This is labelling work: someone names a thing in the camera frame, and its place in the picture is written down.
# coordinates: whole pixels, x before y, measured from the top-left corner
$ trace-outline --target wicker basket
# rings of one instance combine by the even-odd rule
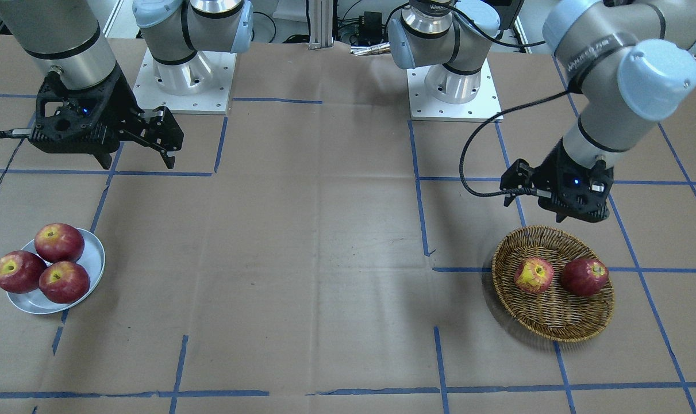
[[[529,257],[541,257],[555,268],[555,279],[541,294],[525,293],[514,283],[518,265]],[[537,225],[518,228],[503,238],[493,254],[493,286],[503,306],[521,325],[550,340],[576,343],[601,333],[613,316],[610,280],[588,298],[568,293],[560,285],[565,265],[595,253],[575,236]]]

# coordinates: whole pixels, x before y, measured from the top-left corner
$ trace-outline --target floor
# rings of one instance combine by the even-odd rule
[[[132,81],[145,44],[111,45]],[[563,88],[548,55],[489,63],[503,108]],[[0,129],[30,123],[40,78],[0,36]],[[696,412],[696,90],[616,167],[595,225],[463,191],[472,125],[411,121],[388,56],[254,44],[232,96],[227,116],[177,116],[174,170],[131,143],[108,172],[0,140],[0,256],[53,221],[106,249],[68,311],[25,314],[0,291],[0,413]],[[484,129],[471,185],[540,162],[584,105]],[[596,338],[540,340],[486,300],[490,255],[523,225],[574,234],[612,270]]]

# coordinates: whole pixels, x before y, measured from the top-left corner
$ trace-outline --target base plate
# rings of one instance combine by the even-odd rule
[[[159,87],[156,77],[153,75],[153,57],[151,52],[146,50],[136,84],[133,87],[138,106],[143,110],[153,110],[164,105],[172,113],[227,115],[236,54],[204,52],[204,55],[212,64],[214,86],[199,94],[180,97],[167,94]]]
[[[501,112],[488,61],[481,68],[481,86],[476,97],[466,104],[449,104],[433,97],[424,86],[430,66],[406,70],[409,80],[409,105],[412,120],[482,122]]]

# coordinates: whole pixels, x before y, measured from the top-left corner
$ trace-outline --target white plate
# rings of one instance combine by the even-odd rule
[[[77,230],[82,233],[82,238],[84,239],[84,251],[82,251],[82,256],[77,261],[77,264],[84,267],[84,269],[87,270],[87,274],[90,275],[90,289],[87,293],[73,304],[56,304],[46,299],[46,296],[41,293],[40,289],[21,294],[8,292],[8,299],[11,300],[14,306],[24,312],[34,315],[48,315],[50,313],[70,309],[72,306],[82,302],[87,296],[90,296],[90,293],[95,290],[103,276],[103,269],[105,268],[105,249],[103,249],[103,244],[95,234],[83,228],[77,228]],[[23,250],[36,254],[36,249],[33,247],[33,240],[29,241],[26,246],[24,246]]]

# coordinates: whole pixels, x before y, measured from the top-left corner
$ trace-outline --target apple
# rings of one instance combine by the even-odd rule
[[[27,251],[12,251],[0,258],[0,287],[10,293],[29,293],[39,288],[46,263]]]
[[[90,289],[90,275],[75,262],[56,262],[41,274],[39,289],[56,304],[71,304]]]
[[[33,238],[36,252],[47,262],[76,262],[84,251],[84,238],[76,228],[65,223],[51,223]]]
[[[519,264],[514,283],[527,293],[542,293],[549,288],[555,269],[541,257],[530,257]]]
[[[560,285],[577,296],[593,296],[608,281],[608,268],[597,259],[574,259],[565,265]]]

